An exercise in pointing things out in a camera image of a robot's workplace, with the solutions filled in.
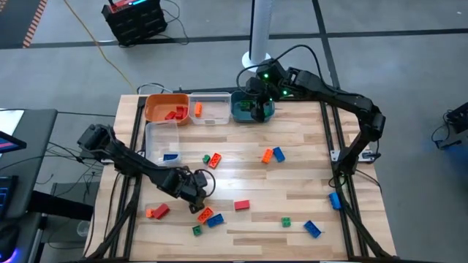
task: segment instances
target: clear plastic bin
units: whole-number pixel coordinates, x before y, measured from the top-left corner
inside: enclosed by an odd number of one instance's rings
[[[176,121],[148,123],[145,134],[146,158],[149,161],[169,167],[178,166],[181,163]]]
[[[195,116],[195,104],[202,104],[200,117]],[[228,92],[192,93],[189,95],[189,117],[194,124],[228,124],[231,116],[231,94]]]

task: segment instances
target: black equipment box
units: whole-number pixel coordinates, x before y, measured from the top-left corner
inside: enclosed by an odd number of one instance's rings
[[[106,4],[101,13],[118,43],[136,45],[166,30],[160,0],[123,0]]]

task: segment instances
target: keyboard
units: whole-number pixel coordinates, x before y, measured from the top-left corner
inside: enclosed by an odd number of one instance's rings
[[[5,217],[13,197],[18,176],[0,176],[0,220]]]

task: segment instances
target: wooden table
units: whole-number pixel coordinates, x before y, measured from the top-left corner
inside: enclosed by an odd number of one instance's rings
[[[138,96],[122,96],[114,129],[126,145],[132,136]],[[347,144],[358,133],[354,115],[340,112]],[[140,127],[137,149],[140,148],[144,121]],[[346,249],[339,213],[331,208],[328,186],[331,166],[322,116],[316,102],[280,102],[269,123],[241,124],[232,119],[223,126],[179,127],[182,161],[191,170],[205,167],[202,157],[214,152],[222,160],[213,171],[216,190],[205,204],[215,214],[221,213],[225,223],[212,229],[203,226],[203,234],[195,237],[192,227],[197,216],[189,212],[188,203],[161,192],[143,177],[138,204],[131,260],[318,260],[346,259]],[[266,148],[280,146],[286,161],[270,164],[260,160]],[[358,169],[375,178],[374,167],[359,164]],[[96,200],[96,224],[89,253],[104,237],[110,192],[117,172],[106,167]],[[209,177],[207,191],[213,185]],[[122,179],[113,195],[110,227],[116,216]],[[377,242],[395,254],[385,208],[379,189],[358,174],[355,189],[364,225]],[[250,200],[250,209],[235,212],[234,201]],[[147,208],[166,203],[170,212],[160,221],[145,217]],[[281,217],[291,217],[292,226],[283,228]],[[314,239],[303,225],[312,220],[322,231]],[[350,224],[355,254],[359,247],[355,228]],[[118,255],[124,250],[121,232]]]

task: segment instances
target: table leg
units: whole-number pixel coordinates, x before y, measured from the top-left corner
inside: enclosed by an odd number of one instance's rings
[[[90,221],[93,216],[93,207],[90,205],[73,202],[38,191],[32,191],[28,211],[86,221]]]

